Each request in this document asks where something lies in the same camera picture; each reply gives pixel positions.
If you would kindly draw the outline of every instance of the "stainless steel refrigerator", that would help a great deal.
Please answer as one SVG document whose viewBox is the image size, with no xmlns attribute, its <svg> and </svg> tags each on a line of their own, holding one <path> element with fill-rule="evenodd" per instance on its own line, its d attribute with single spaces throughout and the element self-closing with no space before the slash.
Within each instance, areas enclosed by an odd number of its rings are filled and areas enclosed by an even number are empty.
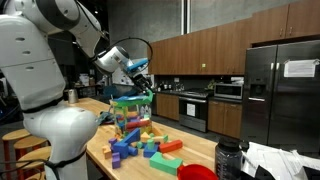
<svg viewBox="0 0 320 180">
<path fill-rule="evenodd" d="M 320 41 L 247 50 L 241 139 L 320 154 Z"/>
</svg>

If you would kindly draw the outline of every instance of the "floor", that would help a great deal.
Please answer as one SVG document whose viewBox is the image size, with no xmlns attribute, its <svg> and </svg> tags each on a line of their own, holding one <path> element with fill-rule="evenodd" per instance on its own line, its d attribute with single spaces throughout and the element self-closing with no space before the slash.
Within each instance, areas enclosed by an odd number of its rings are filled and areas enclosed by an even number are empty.
<svg viewBox="0 0 320 180">
<path fill-rule="evenodd" d="M 219 135 L 213 133 L 213 132 L 207 132 L 207 133 L 202 133 L 196 130 L 192 130 L 190 128 L 187 127 L 183 127 L 181 126 L 177 121 L 173 121 L 173 120 L 169 120 L 166 118 L 162 118 L 159 116 L 152 116 L 152 120 L 161 124 L 165 124 L 167 126 L 170 126 L 172 128 L 175 129 L 179 129 L 181 131 L 184 132 L 189 132 L 191 134 L 203 137 L 205 139 L 209 139 L 212 141 L 218 141 L 219 139 Z M 0 125 L 0 137 L 2 137 L 3 135 L 18 130 L 18 129 L 22 129 L 23 127 L 23 121 L 16 121 L 16 122 L 12 122 L 12 123 L 7 123 L 4 125 Z M 10 154 L 11 157 L 14 157 L 14 150 L 13 150 L 13 144 L 10 144 Z M 4 161 L 4 153 L 3 153 L 3 143 L 2 141 L 0 141 L 0 162 Z M 87 166 L 88 166 L 88 177 L 89 180 L 98 180 L 102 178 L 101 173 L 95 168 L 95 166 L 88 160 L 87 161 Z M 0 164 L 0 171 L 4 170 L 4 166 L 3 164 Z M 12 173 L 12 176 L 14 177 L 14 179 L 16 179 L 17 174 L 14 172 Z"/>
</svg>

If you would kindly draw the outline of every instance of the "stainless steel oven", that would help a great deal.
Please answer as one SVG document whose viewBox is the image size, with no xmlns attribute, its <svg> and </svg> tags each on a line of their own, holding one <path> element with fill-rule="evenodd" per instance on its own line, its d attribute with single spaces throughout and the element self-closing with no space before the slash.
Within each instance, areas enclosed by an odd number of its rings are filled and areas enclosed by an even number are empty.
<svg viewBox="0 0 320 180">
<path fill-rule="evenodd" d="M 207 132 L 208 101 L 179 97 L 179 122 L 181 125 Z"/>
<path fill-rule="evenodd" d="M 242 99 L 243 84 L 215 84 L 214 97 Z"/>
</svg>

